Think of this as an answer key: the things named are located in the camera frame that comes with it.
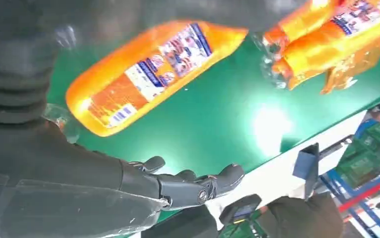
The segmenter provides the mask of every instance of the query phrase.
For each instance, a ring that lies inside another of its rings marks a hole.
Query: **blue metal frame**
[[[325,179],[323,176],[320,176],[321,181],[327,186],[327,188],[330,190],[332,194],[335,195],[335,197],[341,202],[345,203],[347,199],[344,197],[343,193],[341,193],[338,186],[333,187],[331,184]],[[359,217],[359,215],[353,210],[352,208],[347,209],[347,211],[352,215],[352,217],[365,229],[365,231],[372,237],[372,238],[378,238],[378,236],[372,231],[368,225],[362,220],[362,218]]]
[[[325,181],[325,178],[321,177],[321,180],[323,183],[330,189],[330,191],[340,200],[341,203],[345,203],[347,199],[344,197],[344,195],[341,193],[340,188],[338,187],[337,183],[344,188],[344,190],[351,196],[351,198],[354,198],[358,195],[360,195],[363,191],[366,191],[366,188],[370,188],[372,186],[362,186],[361,189],[355,191],[349,184],[344,181],[341,176],[335,171],[335,170],[330,170],[327,172],[328,178],[330,181],[335,185],[335,188],[330,188],[331,185],[329,182]],[[374,181],[370,182],[369,184],[372,184],[373,186],[377,185],[380,183],[380,178],[375,179]],[[375,214],[375,212],[363,201],[358,203],[359,206],[375,221],[375,223],[380,227],[380,218]],[[349,213],[352,214],[352,216],[361,224],[361,226],[369,233],[369,227],[366,226],[366,224],[362,224],[363,221],[360,221],[361,219],[359,216],[356,214],[356,212],[353,209],[349,209]]]

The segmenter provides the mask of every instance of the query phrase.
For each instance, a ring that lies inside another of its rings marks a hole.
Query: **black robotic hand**
[[[130,162],[134,168],[152,174],[165,165],[162,157],[155,156],[145,163]],[[163,210],[179,210],[203,205],[206,201],[226,195],[234,190],[244,178],[241,166],[231,164],[218,175],[206,175],[197,178],[191,170],[177,175],[153,175],[159,183],[159,199],[168,206]]]

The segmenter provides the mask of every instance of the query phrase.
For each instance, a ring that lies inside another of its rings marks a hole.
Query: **orange packaging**
[[[344,2],[345,0],[309,0],[266,32],[263,44],[266,48],[273,45],[278,46],[277,52],[272,53],[280,57],[280,54],[291,42],[320,28],[329,21]]]
[[[206,22],[154,27],[81,74],[67,105],[90,131],[112,135],[233,53],[247,33]]]
[[[272,69],[293,89],[379,41],[380,0],[356,0],[318,30],[290,44]]]

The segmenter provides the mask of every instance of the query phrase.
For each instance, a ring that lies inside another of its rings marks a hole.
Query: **transparent plastic film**
[[[252,34],[264,52],[261,69],[266,79],[289,90],[321,73],[327,73],[322,94],[345,89],[354,76],[375,66],[380,58],[380,0],[346,1],[337,14],[315,31],[287,45],[281,57],[271,55],[261,44],[261,34]]]
[[[0,238],[106,238],[153,226],[165,202],[118,190],[21,180],[0,187]]]
[[[326,73],[326,82],[322,94],[330,93],[333,89],[346,89],[357,82],[354,77],[377,65],[380,60],[380,40],[367,48],[341,61]]]
[[[230,55],[247,33],[202,21],[158,25],[79,75],[67,105],[93,133],[114,134]]]
[[[320,28],[343,4],[343,0],[309,0],[270,30],[255,32],[254,41],[270,58],[280,59],[291,42]]]

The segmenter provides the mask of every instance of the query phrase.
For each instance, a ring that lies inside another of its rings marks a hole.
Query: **barcode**
[[[109,119],[108,127],[118,126],[127,120],[132,115],[136,114],[137,110],[131,104],[124,105],[120,110],[118,110]]]

